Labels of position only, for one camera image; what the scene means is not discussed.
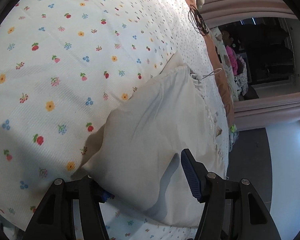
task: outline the black cable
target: black cable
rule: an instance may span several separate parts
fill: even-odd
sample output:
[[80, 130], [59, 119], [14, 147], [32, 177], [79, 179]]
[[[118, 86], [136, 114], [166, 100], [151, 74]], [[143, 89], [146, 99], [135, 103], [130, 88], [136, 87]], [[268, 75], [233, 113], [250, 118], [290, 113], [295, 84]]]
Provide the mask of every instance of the black cable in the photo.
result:
[[209, 33], [208, 28], [204, 23], [201, 14], [197, 10], [197, 8], [194, 7], [193, 5], [190, 5], [190, 10], [188, 12], [188, 19], [191, 22], [194, 29], [196, 30], [196, 32], [200, 33], [202, 36], [205, 36]]

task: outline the yellow flower print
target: yellow flower print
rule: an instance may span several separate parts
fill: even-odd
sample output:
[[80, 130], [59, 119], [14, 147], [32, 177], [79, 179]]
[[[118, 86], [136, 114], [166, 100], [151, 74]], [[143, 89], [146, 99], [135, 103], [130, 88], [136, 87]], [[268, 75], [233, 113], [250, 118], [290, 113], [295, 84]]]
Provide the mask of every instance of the yellow flower print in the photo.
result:
[[74, 169], [75, 169], [75, 163], [74, 162], [68, 162], [67, 171], [72, 171]]
[[123, 93], [122, 96], [121, 96], [122, 100], [128, 100], [128, 94], [126, 93]]
[[9, 30], [8, 30], [8, 34], [12, 33], [14, 31], [14, 27], [11, 27]]
[[54, 109], [54, 103], [53, 103], [53, 101], [48, 101], [46, 103], [46, 109], [47, 109], [48, 112], [51, 112]]
[[0, 84], [4, 83], [6, 81], [6, 75], [5, 74], [1, 74], [0, 75]]

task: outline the curtain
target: curtain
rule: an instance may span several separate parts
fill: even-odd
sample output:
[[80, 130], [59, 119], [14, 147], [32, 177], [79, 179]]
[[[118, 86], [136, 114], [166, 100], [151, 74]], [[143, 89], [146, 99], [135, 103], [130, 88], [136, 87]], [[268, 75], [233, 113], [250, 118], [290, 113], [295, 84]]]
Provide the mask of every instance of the curtain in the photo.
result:
[[300, 92], [234, 102], [234, 123], [239, 131], [298, 120], [300, 120]]
[[282, 0], [205, 0], [200, 13], [209, 28], [252, 17], [297, 19]]

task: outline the white fabric bag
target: white fabric bag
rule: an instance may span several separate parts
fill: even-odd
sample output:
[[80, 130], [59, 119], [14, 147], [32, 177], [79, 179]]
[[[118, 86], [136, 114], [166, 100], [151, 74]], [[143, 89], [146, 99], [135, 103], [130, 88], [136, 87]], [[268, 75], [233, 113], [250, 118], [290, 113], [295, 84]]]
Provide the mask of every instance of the white fabric bag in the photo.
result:
[[176, 53], [160, 75], [111, 112], [102, 147], [83, 168], [105, 190], [152, 219], [195, 227], [204, 204], [192, 196], [179, 155], [189, 148], [220, 176], [224, 164], [213, 118], [196, 88], [201, 82], [179, 62]]

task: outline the brown bed sheet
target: brown bed sheet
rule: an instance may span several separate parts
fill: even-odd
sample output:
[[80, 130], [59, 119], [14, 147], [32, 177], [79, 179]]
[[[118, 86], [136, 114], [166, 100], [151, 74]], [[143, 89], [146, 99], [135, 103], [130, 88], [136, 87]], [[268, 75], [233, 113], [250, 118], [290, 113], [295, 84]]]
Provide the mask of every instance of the brown bed sheet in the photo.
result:
[[[186, 0], [186, 3], [189, 6], [193, 5], [197, 8], [196, 0]], [[214, 45], [212, 39], [210, 38], [209, 35], [206, 35], [206, 36], [204, 36], [204, 40], [207, 45], [208, 56], [209, 56], [209, 59], [210, 59], [213, 69], [214, 70], [217, 68], [223, 69], [222, 64], [220, 63], [218, 55], [216, 53], [215, 45]], [[232, 103], [232, 99], [231, 99], [230, 89], [228, 87], [226, 74], [224, 71], [221, 71], [220, 73], [216, 74], [214, 77], [216, 80], [219, 94], [221, 96], [222, 103], [226, 110], [228, 126], [230, 127], [231, 125], [234, 124], [234, 107], [233, 107], [233, 103]]]

